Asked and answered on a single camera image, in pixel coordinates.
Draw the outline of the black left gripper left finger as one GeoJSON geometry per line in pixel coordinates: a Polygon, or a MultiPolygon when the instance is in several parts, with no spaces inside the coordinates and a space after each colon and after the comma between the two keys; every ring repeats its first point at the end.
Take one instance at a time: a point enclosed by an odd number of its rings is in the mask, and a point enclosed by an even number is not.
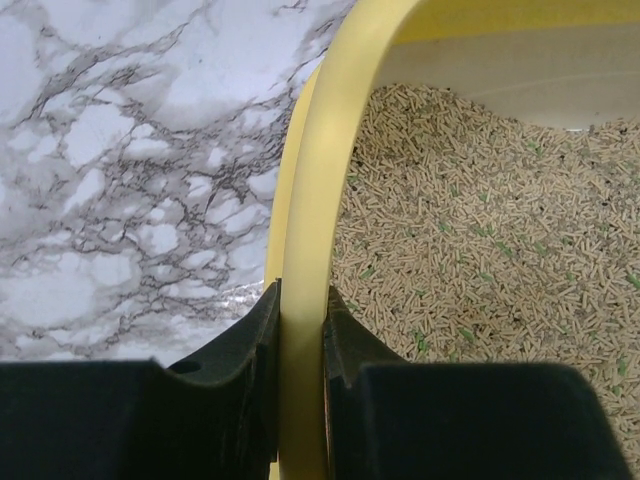
{"type": "Polygon", "coordinates": [[[169,367],[1,367],[5,479],[265,479],[277,455],[280,286],[169,367]]]}

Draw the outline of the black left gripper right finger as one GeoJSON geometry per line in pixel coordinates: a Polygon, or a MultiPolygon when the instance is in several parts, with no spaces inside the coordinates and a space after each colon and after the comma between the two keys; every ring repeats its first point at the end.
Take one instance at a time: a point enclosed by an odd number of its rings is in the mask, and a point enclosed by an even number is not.
{"type": "Polygon", "coordinates": [[[334,479],[628,479],[589,382],[556,363],[412,363],[331,289],[323,324],[334,479]]]}

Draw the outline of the yellow and grey litter box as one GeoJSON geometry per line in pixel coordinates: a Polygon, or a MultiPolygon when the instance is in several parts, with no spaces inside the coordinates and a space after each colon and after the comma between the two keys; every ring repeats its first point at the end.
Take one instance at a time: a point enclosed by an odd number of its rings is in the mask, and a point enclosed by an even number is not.
{"type": "Polygon", "coordinates": [[[636,22],[635,1],[357,2],[294,107],[265,277],[281,283],[275,479],[328,477],[323,323],[340,199],[360,121],[390,48],[527,29],[636,22]]]}

